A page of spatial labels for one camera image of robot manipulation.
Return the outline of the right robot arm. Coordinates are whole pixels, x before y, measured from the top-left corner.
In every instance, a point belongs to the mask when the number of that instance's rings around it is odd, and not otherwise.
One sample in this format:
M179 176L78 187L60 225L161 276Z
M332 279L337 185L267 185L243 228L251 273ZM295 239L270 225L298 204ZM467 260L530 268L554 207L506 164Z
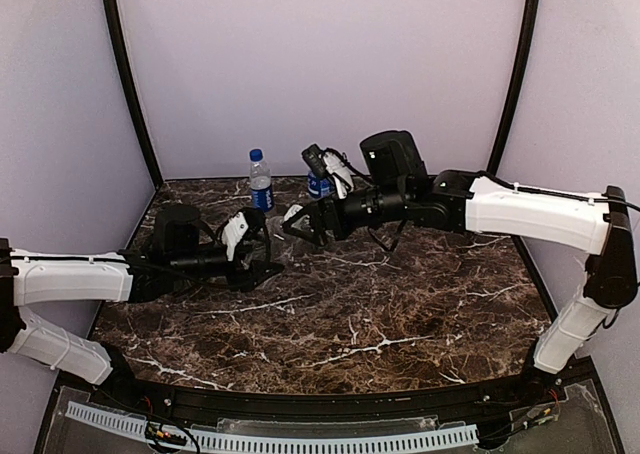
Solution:
M343 240L358 228L388 222L446 232L504 234L534 238L587 253L585 283L551 327L536 341L533 369L548 375L563 370L613 312L636 297L631 204L622 189L572 193L508 183L487 171L445 170L430 175L407 131L384 131L360 144L369 170L368 187L351 182L352 166L339 152L313 144L303 160L320 179L332 177L336 192L293 207L285 233L317 246Z

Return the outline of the clear bottle white cap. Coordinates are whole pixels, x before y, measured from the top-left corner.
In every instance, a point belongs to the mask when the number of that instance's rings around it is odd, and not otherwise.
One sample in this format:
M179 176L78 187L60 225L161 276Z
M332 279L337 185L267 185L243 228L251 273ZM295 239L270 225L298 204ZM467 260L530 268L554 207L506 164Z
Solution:
M274 214L273 216L267 219L267 227L269 230L269 234L272 238L277 238L280 240L284 239L284 228L283 225L289 221L292 217L294 217L300 210L302 206L299 204L293 204L284 214Z

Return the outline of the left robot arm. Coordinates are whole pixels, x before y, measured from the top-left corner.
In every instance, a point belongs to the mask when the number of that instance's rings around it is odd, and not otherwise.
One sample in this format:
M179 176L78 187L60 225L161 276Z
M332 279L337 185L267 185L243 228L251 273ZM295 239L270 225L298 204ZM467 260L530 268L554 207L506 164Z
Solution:
M98 300L147 303L184 282L250 292L281 273L272 260L265 214L242 208L212 229L194 206L174 204L155 218L144 250L43 254L1 241L1 350L103 387L133 378L118 348L83 339L43 319L31 305Z

